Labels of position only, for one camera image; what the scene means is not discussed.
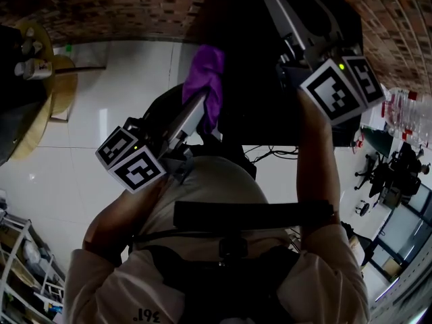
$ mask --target brick ceiling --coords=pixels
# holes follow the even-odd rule
[[[188,39],[205,0],[0,0],[0,24],[38,20],[56,44]],[[346,0],[362,16],[364,52],[380,81],[431,93],[431,0]]]

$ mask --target black harness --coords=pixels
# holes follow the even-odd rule
[[[178,229],[137,237],[135,242],[175,236],[221,238],[218,262],[185,261],[165,246],[141,248],[152,254],[163,283],[184,293],[179,324],[220,324],[231,318],[249,319],[254,324],[290,324],[294,320],[280,304],[277,290],[299,254],[286,246],[276,246],[258,258],[248,259],[248,243],[242,231],[283,229],[306,218],[314,224],[331,215],[333,207],[328,202],[283,206],[177,202],[174,225]]]
[[[298,254],[276,246],[256,259],[185,261],[172,249],[148,246],[163,283],[185,294],[179,324],[219,324],[250,318],[255,324],[294,323],[277,298],[277,289]]]

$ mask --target person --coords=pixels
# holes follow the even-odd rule
[[[400,159],[397,164],[399,164],[399,168],[401,168],[401,170],[406,167],[408,172],[410,172],[411,175],[415,177],[419,173],[427,175],[429,174],[430,165],[423,165],[420,161],[420,158],[424,156],[424,154],[425,152],[422,148],[416,154],[408,143],[404,143],[400,149]]]
[[[299,92],[298,97],[302,108],[298,201],[328,200],[334,215],[321,225],[301,227],[301,251],[280,280],[277,301],[293,323],[368,323],[367,289],[338,215],[340,182],[331,126],[304,92]],[[168,247],[186,261],[218,261],[220,239],[160,238],[135,248],[124,263],[121,260],[132,236],[174,228],[173,206],[177,200],[267,203],[246,171],[218,156],[196,157],[193,171],[181,185],[164,179],[136,194],[123,192],[97,215],[86,232],[82,248],[72,253],[65,285],[65,323],[180,321],[187,295],[169,286],[159,272],[175,269],[175,265],[155,263],[152,252],[145,246]],[[289,245],[285,230],[259,231],[247,236],[250,259],[262,256],[274,246]],[[271,273],[270,269],[260,276]],[[258,281],[251,282],[253,289]],[[253,323],[250,318],[234,317],[202,322]]]

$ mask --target person's arm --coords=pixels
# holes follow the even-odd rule
[[[367,289],[340,224],[340,182],[331,126],[304,92],[299,92],[299,101],[303,120],[298,149],[298,200],[328,200],[335,211],[329,221],[301,229],[302,249],[306,251],[303,257],[310,265],[302,284],[310,285],[311,294],[320,296],[310,297],[319,301],[304,307],[304,316],[299,318],[314,323],[368,323]]]
[[[335,215],[320,226],[302,227],[302,240],[328,224],[339,224],[340,183],[333,150],[331,126],[303,91],[298,92],[302,130],[298,147],[298,201],[328,200]]]
[[[120,265],[120,254],[144,225],[165,184],[166,178],[163,178],[135,194],[125,190],[93,219],[82,249]]]

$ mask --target white shelf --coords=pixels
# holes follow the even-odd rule
[[[62,286],[64,286],[64,283],[65,283],[64,279],[58,274],[58,272],[56,272],[56,270],[54,268],[54,263],[55,263],[54,256],[49,252],[49,249],[48,249],[48,252],[51,255],[51,260],[49,261],[49,267],[46,271],[43,285],[41,285],[36,280],[36,278],[33,276],[33,274],[31,274],[31,272],[29,270],[27,270],[25,265],[22,263],[22,261],[16,255],[18,248],[21,246],[24,239],[33,241],[34,243],[36,243],[36,245],[37,245],[37,241],[39,241],[40,243],[43,244],[42,247],[45,247],[45,244],[40,240],[40,238],[37,237],[37,241],[35,241],[35,239],[31,236],[31,234],[30,234],[30,226],[31,226],[30,220],[23,220],[23,219],[20,219],[19,217],[15,217],[13,215],[8,215],[7,213],[0,213],[0,224],[5,225],[5,226],[19,232],[19,235],[18,235],[18,237],[15,241],[15,244],[12,248],[12,251],[10,253],[5,252],[0,247],[0,258],[4,258],[4,261],[5,261],[5,267],[4,267],[3,273],[1,275],[1,281],[0,281],[0,317],[4,318],[5,320],[9,321],[10,323],[13,323],[13,324],[16,323],[13,319],[9,318],[5,313],[3,313],[3,298],[4,298],[3,295],[4,295],[4,293],[7,293],[7,294],[12,295],[15,299],[19,300],[26,308],[28,308],[29,310],[34,312],[44,322],[52,323],[52,320],[50,320],[45,314],[37,311],[31,304],[29,304],[17,292],[15,292],[15,290],[9,284],[7,284],[7,278],[9,276],[9,272],[11,271],[13,262],[18,261],[18,264],[23,268],[23,270],[25,270],[27,272],[27,274],[29,274],[29,276],[31,276],[31,279],[34,281],[34,284],[36,286],[35,288],[37,289],[37,292],[34,292],[34,295],[44,302],[45,311],[48,311],[49,304],[52,304],[53,306],[63,306],[62,303],[55,301],[55,300],[52,300],[46,296],[46,295],[48,295],[48,296],[51,295],[51,293],[49,291],[51,288],[55,288],[56,290],[59,290],[60,298],[62,298],[62,296],[63,296],[63,294],[61,293],[63,291],[63,287],[48,282],[48,274],[52,272],[54,275],[56,275],[58,277],[58,280]]]

